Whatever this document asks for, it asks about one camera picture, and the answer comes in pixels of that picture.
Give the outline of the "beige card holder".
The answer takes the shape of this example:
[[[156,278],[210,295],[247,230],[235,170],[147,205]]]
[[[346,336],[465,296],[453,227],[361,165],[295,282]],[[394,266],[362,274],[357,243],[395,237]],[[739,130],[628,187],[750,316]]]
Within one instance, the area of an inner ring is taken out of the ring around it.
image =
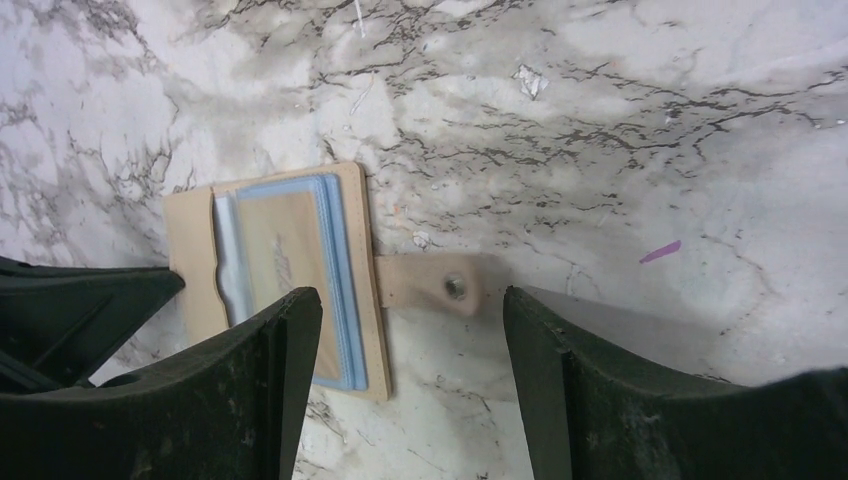
[[[481,308],[484,287],[477,265],[469,255],[375,255],[365,173],[357,163],[326,165],[168,195],[164,200],[164,219],[170,266],[185,282],[178,303],[192,343],[234,327],[227,322],[218,291],[214,193],[323,173],[337,175],[341,183],[368,379],[366,390],[344,392],[385,401],[391,395],[391,378],[383,311],[420,308],[472,316]]]

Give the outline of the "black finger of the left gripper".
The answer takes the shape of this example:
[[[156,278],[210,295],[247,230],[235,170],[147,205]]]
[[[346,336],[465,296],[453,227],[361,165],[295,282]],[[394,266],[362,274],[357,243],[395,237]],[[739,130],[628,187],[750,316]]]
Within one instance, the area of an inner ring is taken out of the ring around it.
[[[51,267],[2,258],[2,392],[87,384],[184,286],[167,267]]]

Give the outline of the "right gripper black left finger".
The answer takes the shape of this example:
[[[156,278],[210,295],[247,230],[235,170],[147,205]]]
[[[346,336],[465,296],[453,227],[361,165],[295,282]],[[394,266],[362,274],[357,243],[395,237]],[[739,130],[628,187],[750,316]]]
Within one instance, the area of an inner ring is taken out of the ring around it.
[[[322,324],[300,287],[96,388],[1,398],[5,479],[288,479]]]

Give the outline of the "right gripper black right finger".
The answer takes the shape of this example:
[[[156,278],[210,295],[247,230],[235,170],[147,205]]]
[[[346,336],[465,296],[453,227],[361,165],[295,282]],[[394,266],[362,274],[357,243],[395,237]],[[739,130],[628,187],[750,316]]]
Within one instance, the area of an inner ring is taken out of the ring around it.
[[[843,479],[847,371],[761,386],[684,373],[511,286],[503,322],[536,479]]]

